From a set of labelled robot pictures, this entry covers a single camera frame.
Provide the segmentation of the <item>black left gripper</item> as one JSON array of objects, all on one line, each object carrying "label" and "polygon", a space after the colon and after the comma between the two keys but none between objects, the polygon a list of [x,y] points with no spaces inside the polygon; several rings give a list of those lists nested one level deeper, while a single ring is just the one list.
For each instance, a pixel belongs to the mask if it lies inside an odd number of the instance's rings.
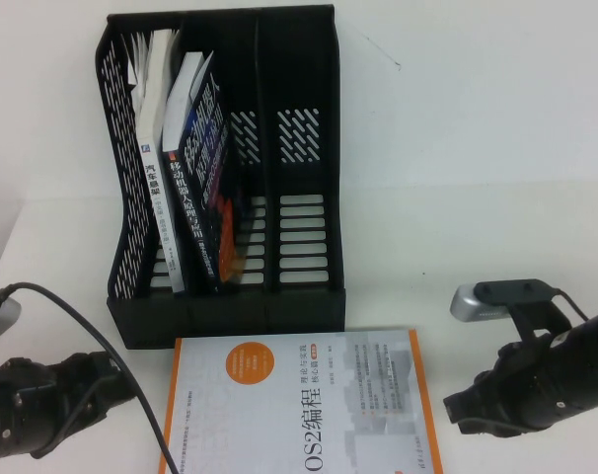
[{"label": "black left gripper", "polygon": [[37,437],[61,442],[134,400],[129,367],[114,351],[74,354],[37,368]]}]

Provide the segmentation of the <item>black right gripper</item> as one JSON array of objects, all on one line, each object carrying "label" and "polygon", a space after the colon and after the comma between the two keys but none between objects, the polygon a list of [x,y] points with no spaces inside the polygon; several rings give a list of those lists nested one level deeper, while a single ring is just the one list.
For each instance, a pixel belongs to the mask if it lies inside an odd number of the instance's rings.
[{"label": "black right gripper", "polygon": [[559,338],[540,338],[534,349],[522,343],[501,348],[490,370],[471,389],[443,399],[462,435],[524,435],[590,409],[585,369],[566,355]]}]

